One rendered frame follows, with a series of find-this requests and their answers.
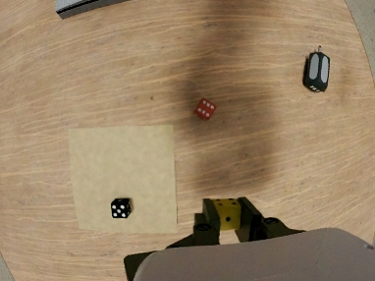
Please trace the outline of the beige square mat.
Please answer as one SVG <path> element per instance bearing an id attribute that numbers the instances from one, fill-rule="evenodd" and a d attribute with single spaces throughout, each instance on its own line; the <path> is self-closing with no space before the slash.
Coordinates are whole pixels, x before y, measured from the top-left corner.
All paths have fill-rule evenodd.
<path id="1" fill-rule="evenodd" d="M 173 125 L 69 129 L 79 228 L 120 233 L 178 233 Z M 130 200 L 129 218 L 110 203 Z"/>

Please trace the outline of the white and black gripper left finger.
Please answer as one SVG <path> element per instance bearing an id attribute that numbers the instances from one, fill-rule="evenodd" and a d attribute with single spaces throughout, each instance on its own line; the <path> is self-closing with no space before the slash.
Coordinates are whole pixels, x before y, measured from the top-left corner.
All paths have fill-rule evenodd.
<path id="1" fill-rule="evenodd" d="M 165 250 L 178 247 L 220 245 L 220 216 L 212 199 L 203 199 L 202 213 L 194 214 L 194 224 L 193 234 L 175 242 L 172 245 L 169 245 L 165 248 Z M 150 254 L 155 252 L 157 251 L 147 253 L 134 253 L 125 256 L 124 267 L 128 281 L 134 281 L 134 276 L 141 262 L 144 261 L 144 259 L 147 258 Z"/>

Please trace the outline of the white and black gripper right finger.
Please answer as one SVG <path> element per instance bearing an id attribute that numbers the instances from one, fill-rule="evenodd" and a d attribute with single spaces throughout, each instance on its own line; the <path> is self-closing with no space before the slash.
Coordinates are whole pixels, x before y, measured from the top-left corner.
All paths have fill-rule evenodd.
<path id="1" fill-rule="evenodd" d="M 241 205 L 241 225 L 235 233 L 241 243 L 272 239 L 288 236 L 305 230 L 288 228 L 276 217 L 265 217 L 246 198 L 239 197 L 237 202 Z"/>

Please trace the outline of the black die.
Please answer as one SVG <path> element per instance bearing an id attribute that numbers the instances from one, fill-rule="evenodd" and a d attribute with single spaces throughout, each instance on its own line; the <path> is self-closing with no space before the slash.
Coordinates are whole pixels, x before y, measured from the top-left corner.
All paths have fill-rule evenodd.
<path id="1" fill-rule="evenodd" d="M 110 205 L 113 218 L 128 218 L 131 214 L 130 200 L 128 198 L 115 198 Z"/>

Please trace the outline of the yellow die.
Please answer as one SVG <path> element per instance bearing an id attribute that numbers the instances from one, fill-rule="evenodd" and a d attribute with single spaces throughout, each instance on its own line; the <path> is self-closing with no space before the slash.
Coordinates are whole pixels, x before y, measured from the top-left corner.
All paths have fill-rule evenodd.
<path id="1" fill-rule="evenodd" d="M 238 230 L 241 225 L 241 205 L 233 198 L 213 198 L 219 213 L 220 231 Z"/>

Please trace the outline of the red die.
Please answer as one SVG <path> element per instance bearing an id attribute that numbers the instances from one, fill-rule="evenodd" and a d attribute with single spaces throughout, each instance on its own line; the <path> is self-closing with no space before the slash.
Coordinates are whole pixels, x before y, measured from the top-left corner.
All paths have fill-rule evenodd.
<path id="1" fill-rule="evenodd" d="M 217 106 L 215 104 L 202 97 L 194 109 L 193 114 L 204 121 L 208 121 L 216 108 Z"/>

